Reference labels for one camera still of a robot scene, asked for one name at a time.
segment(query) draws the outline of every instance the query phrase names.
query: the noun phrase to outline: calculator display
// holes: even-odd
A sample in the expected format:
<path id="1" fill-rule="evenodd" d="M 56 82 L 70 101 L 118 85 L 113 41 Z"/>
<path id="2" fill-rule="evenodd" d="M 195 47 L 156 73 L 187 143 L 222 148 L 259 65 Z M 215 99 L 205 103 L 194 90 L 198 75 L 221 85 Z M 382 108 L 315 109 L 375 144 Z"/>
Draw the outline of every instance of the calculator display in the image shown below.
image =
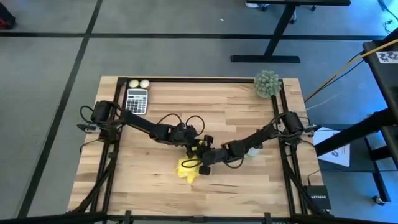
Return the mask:
<path id="1" fill-rule="evenodd" d="M 146 95 L 145 91 L 129 90 L 129 95 Z"/>

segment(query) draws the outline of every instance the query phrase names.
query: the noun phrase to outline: chair wheel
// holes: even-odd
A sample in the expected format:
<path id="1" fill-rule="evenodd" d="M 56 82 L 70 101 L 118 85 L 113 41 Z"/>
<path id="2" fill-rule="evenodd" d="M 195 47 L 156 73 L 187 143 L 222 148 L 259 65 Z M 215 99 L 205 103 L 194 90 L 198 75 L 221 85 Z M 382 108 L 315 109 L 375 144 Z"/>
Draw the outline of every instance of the chair wheel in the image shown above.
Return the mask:
<path id="1" fill-rule="evenodd" d="M 386 204 L 385 202 L 383 202 L 383 201 L 381 200 L 380 195 L 377 195 L 377 196 L 372 197 L 372 200 L 373 200 L 374 203 L 376 203 L 376 204 L 378 204 L 378 205 L 381 205 L 381 206 L 383 206 L 383 205 Z"/>

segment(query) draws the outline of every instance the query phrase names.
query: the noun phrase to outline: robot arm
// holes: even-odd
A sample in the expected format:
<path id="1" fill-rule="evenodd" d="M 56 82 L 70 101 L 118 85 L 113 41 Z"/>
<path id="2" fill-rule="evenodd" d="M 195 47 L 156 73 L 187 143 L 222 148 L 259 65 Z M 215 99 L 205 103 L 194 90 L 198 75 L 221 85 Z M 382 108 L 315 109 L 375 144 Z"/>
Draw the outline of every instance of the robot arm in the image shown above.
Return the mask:
<path id="1" fill-rule="evenodd" d="M 108 123 L 108 118 L 113 108 L 118 108 L 121 112 L 119 119 L 110 124 Z M 94 124 L 101 127 L 102 131 L 109 131 L 109 129 L 114 129 L 115 124 L 121 124 L 147 133 L 151 139 L 159 143 L 189 147 L 193 147 L 196 143 L 195 137 L 197 136 L 197 132 L 193 126 L 186 126 L 184 123 L 180 123 L 176 126 L 154 124 L 128 110 L 120 108 L 111 101 L 96 102 L 90 119 Z"/>
<path id="2" fill-rule="evenodd" d="M 116 108 L 121 110 L 119 119 L 109 123 L 108 118 L 110 111 Z M 204 141 L 195 139 L 198 134 L 193 126 L 186 126 L 183 122 L 176 126 L 159 123 L 154 124 L 138 115 L 132 114 L 128 110 L 120 108 L 111 101 L 97 102 L 90 119 L 93 123 L 101 127 L 104 132 L 112 133 L 112 131 L 109 130 L 116 129 L 116 125 L 119 124 L 128 125 L 147 133 L 149 137 L 156 142 L 174 146 L 185 146 L 187 149 L 187 156 L 192 158 L 196 155 L 200 163 L 203 163 L 202 169 L 209 171 L 201 172 L 201 174 L 210 173 L 210 168 L 208 166 L 217 162 L 229 163 L 242 159 L 250 148 L 259 147 L 266 140 L 281 137 L 285 138 L 286 141 L 294 141 L 297 138 L 300 139 L 304 131 L 304 127 L 298 115 L 294 112 L 288 112 L 280 114 L 254 134 L 241 140 L 233 140 L 224 143 L 221 145 L 221 148 L 215 149 L 211 147 L 213 137 L 206 135 Z M 277 119 L 281 119 L 285 126 L 283 133 L 276 130 L 274 127 L 274 123 Z"/>

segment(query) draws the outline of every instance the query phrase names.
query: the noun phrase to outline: black floor stripe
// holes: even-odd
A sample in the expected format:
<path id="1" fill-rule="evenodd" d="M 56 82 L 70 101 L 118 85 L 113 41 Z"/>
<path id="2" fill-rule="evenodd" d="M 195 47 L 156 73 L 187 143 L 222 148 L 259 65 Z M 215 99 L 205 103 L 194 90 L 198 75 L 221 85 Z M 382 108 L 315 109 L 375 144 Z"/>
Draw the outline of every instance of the black floor stripe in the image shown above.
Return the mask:
<path id="1" fill-rule="evenodd" d="M 0 32 L 0 37 L 84 37 L 82 33 L 51 33 L 51 32 Z"/>
<path id="2" fill-rule="evenodd" d="M 43 171 L 45 169 L 45 165 L 49 158 L 52 145 L 53 145 L 55 137 L 58 133 L 58 128 L 60 126 L 63 113 L 65 112 L 65 108 L 67 107 L 68 99 L 69 99 L 70 93 L 72 92 L 73 84 L 75 84 L 76 76 L 79 71 L 81 61 L 83 60 L 83 57 L 84 57 L 84 54 L 85 54 L 85 51 L 86 51 L 86 48 L 88 45 L 89 34 L 93 31 L 94 24 L 98 17 L 98 13 L 100 11 L 102 2 L 103 2 L 103 0 L 97 0 L 96 6 L 93 11 L 93 15 L 91 16 L 90 22 L 88 24 L 88 27 L 87 27 L 87 30 L 85 33 L 86 35 L 85 35 L 83 41 L 81 42 L 79 51 L 78 51 L 76 59 L 75 59 L 75 63 L 73 64 L 72 70 L 69 74 L 67 84 L 65 85 L 65 89 L 63 90 L 60 104 L 58 105 L 58 108 L 55 112 L 55 117 L 50 126 L 50 130 L 49 130 L 49 133 L 45 140 L 42 152 L 40 154 L 39 161 L 36 165 L 35 171 L 33 173 L 32 179 L 30 180 L 30 184 L 29 184 L 29 187 L 25 194 L 24 200 L 19 209 L 18 218 L 26 217 L 30 210 L 30 206 L 32 205 L 37 187 L 39 186 L 40 179 L 42 177 Z"/>
<path id="3" fill-rule="evenodd" d="M 82 33 L 34 33 L 0 32 L 0 37 L 84 37 Z M 129 34 L 129 33 L 90 33 L 91 38 L 158 38 L 158 39 L 261 39 L 267 40 L 271 34 Z M 283 35 L 282 40 L 382 40 L 382 35 Z"/>

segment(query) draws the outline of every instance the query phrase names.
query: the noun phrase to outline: wooden table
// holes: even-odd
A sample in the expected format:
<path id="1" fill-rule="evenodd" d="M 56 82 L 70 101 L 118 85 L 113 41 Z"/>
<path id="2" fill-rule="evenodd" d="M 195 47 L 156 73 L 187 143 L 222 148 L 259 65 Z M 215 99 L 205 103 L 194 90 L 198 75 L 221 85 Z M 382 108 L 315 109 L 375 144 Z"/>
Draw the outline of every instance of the wooden table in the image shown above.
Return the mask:
<path id="1" fill-rule="evenodd" d="M 96 101 L 113 100 L 117 79 L 102 77 Z M 306 117 L 299 80 L 284 79 L 284 88 L 289 110 Z M 152 82 L 148 112 L 143 117 L 156 123 L 169 113 L 179 114 L 183 121 L 191 115 L 201 116 L 206 122 L 204 134 L 214 137 L 214 147 L 245 138 L 274 117 L 271 100 L 258 97 L 252 83 L 228 83 L 228 78 L 225 83 Z M 178 121 L 169 117 L 164 122 Z M 191 122 L 201 129 L 200 121 Z M 85 141 L 97 137 L 87 134 Z M 102 148 L 102 142 L 83 148 L 68 209 L 75 208 L 94 185 Z M 176 174 L 178 159 L 184 155 L 182 147 L 156 143 L 148 135 L 124 127 L 108 213 L 123 215 L 131 210 L 134 215 L 263 217 L 269 212 L 273 217 L 290 216 L 277 139 L 266 141 L 261 153 L 245 159 L 240 168 L 215 164 L 211 175 L 197 177 L 192 185 Z M 306 183 L 307 175 L 319 169 L 313 146 L 300 144 L 297 157 Z M 312 184 L 323 185 L 320 172 L 311 178 Z M 295 209 L 300 212 L 298 193 L 294 185 L 292 188 Z"/>

